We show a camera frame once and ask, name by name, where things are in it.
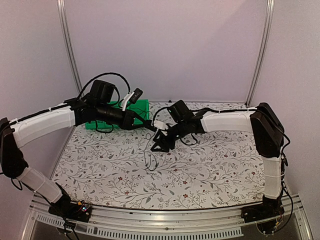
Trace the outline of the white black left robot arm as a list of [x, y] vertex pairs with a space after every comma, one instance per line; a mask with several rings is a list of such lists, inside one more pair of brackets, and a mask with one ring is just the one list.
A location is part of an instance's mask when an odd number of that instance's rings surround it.
[[124, 99], [118, 99], [121, 108], [110, 103], [117, 87], [98, 77], [89, 81], [92, 85], [85, 95], [65, 100], [63, 103], [34, 114], [9, 121], [0, 121], [0, 165], [2, 173], [11, 180], [18, 180], [31, 191], [41, 195], [55, 215], [70, 217], [82, 208], [71, 201], [68, 193], [41, 172], [30, 167], [22, 149], [44, 136], [67, 128], [103, 121], [123, 130], [146, 128], [155, 131], [151, 120], [145, 120], [136, 112], [126, 109], [127, 103], [135, 103], [142, 91], [129, 91]]

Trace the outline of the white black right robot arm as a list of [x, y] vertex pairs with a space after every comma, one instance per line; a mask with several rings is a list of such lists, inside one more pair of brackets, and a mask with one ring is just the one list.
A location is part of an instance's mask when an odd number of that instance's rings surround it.
[[166, 107], [171, 123], [154, 120], [151, 150], [175, 153], [165, 185], [182, 186], [177, 208], [243, 205], [244, 218], [284, 213], [282, 196], [289, 139], [267, 103], [250, 108], [195, 109], [179, 100]]

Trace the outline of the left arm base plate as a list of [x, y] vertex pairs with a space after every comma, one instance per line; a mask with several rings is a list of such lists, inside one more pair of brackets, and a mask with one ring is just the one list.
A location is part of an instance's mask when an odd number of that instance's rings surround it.
[[60, 200], [51, 203], [48, 212], [52, 215], [88, 223], [92, 214], [92, 203], [82, 201]]

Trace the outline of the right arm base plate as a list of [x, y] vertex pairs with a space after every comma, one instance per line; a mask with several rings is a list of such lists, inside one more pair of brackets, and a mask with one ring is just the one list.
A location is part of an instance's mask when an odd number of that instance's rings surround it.
[[241, 208], [241, 218], [245, 223], [256, 222], [258, 231], [263, 235], [272, 235], [283, 221], [285, 210], [282, 204], [273, 205], [257, 204]]

